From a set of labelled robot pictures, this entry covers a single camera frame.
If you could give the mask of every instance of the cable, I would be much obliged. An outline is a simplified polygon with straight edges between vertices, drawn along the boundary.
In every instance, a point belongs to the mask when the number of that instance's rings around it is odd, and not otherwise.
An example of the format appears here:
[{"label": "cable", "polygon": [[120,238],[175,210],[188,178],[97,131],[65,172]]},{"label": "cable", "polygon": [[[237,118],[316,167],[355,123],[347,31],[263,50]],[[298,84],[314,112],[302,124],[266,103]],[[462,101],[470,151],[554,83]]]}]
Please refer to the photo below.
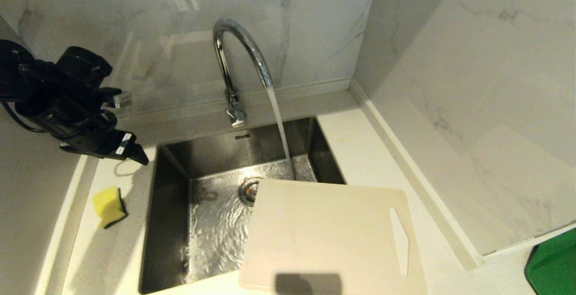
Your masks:
[{"label": "cable", "polygon": [[8,106],[8,103],[3,102],[2,105],[4,106],[4,109],[6,109],[6,112],[8,112],[8,115],[10,115],[14,121],[16,121],[16,123],[18,123],[21,127],[27,129],[28,131],[31,132],[36,132],[36,133],[45,133],[46,131],[42,130],[42,129],[36,129],[35,127],[31,127],[26,125],[26,123],[24,123],[17,115],[16,113],[14,113],[14,111],[12,111],[12,109]]}]

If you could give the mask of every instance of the white countertop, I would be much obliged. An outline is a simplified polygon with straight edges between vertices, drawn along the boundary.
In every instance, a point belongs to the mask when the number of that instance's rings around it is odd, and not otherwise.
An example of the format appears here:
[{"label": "white countertop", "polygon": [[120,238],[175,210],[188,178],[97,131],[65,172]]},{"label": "white countertop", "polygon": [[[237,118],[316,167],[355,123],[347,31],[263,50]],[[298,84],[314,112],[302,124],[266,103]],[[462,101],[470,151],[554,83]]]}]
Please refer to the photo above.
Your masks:
[{"label": "white countertop", "polygon": [[[267,105],[246,109],[250,125],[274,121]],[[403,176],[395,160],[348,91],[280,100],[284,119],[317,116],[348,184],[404,190],[416,231],[430,295],[531,295],[524,278],[529,250],[500,258],[483,268],[465,271],[444,236]],[[65,295],[138,295],[140,264],[148,201],[152,190],[156,145],[193,139],[230,130],[223,112],[130,128],[150,157],[142,166],[134,161],[100,160],[64,281]],[[92,196],[118,186],[128,217],[109,229],[98,228]],[[259,294],[238,286],[238,272],[181,285],[158,295]]]}]

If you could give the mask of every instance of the sink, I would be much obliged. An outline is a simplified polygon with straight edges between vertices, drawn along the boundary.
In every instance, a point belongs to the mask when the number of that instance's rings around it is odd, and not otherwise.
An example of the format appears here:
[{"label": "sink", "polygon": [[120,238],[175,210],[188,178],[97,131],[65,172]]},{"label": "sink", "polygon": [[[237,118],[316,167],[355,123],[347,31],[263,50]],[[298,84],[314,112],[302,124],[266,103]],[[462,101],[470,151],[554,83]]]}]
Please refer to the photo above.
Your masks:
[{"label": "sink", "polygon": [[[284,130],[296,180],[344,184],[314,117]],[[290,179],[276,124],[159,146],[140,293],[241,268],[261,178]]]}]

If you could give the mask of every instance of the sink drain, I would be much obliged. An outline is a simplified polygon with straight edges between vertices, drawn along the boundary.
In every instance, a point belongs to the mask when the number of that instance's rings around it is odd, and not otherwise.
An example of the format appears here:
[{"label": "sink drain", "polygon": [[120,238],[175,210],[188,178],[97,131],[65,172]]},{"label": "sink drain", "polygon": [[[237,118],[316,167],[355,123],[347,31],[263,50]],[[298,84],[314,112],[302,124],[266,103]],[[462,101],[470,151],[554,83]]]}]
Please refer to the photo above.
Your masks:
[{"label": "sink drain", "polygon": [[258,191],[258,182],[260,182],[260,179],[262,179],[262,177],[252,177],[243,182],[238,189],[238,196],[242,203],[248,206],[254,206],[254,201],[256,201],[256,194]]}]

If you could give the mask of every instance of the chrome faucet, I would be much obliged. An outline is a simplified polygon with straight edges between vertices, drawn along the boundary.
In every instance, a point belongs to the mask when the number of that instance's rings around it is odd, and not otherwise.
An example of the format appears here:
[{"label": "chrome faucet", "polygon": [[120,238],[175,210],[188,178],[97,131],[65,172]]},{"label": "chrome faucet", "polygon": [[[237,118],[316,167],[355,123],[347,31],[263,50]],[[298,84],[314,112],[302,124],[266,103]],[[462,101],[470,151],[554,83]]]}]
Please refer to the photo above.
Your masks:
[{"label": "chrome faucet", "polygon": [[232,126],[240,127],[246,123],[246,112],[241,108],[240,100],[238,98],[238,89],[234,87],[234,84],[232,84],[230,70],[226,63],[224,45],[222,44],[222,35],[224,32],[232,33],[236,39],[242,43],[256,67],[256,71],[258,72],[258,76],[264,88],[272,86],[272,78],[270,77],[270,72],[268,71],[268,66],[266,65],[264,56],[250,33],[237,21],[231,20],[230,18],[220,18],[216,24],[214,24],[214,29],[212,31],[214,49],[216,49],[216,56],[218,57],[218,62],[220,62],[220,70],[222,70],[222,76],[224,78],[224,83],[226,84],[226,90],[224,90],[226,103],[228,104],[226,113],[230,116],[230,123]]}]

